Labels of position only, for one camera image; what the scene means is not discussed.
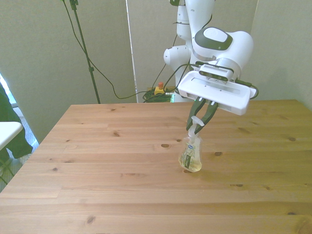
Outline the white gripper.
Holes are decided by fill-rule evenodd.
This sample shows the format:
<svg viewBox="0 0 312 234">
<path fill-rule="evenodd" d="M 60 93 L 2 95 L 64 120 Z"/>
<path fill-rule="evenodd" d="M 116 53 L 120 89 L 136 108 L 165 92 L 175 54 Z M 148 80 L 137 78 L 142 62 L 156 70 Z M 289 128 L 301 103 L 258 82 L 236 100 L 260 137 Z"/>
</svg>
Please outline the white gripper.
<svg viewBox="0 0 312 234">
<path fill-rule="evenodd" d="M 204 125 L 197 126 L 195 134 L 198 134 L 212 119 L 218 107 L 236 115 L 245 114 L 250 98 L 256 94 L 256 89 L 252 87 L 208 78 L 197 71 L 189 72 L 178 85 L 178 90 L 181 96 L 195 100 L 187 120 L 187 131 L 193 124 L 192 116 L 196 116 L 203 107 L 205 99 L 210 100 L 206 113 L 201 119 Z"/>
</svg>

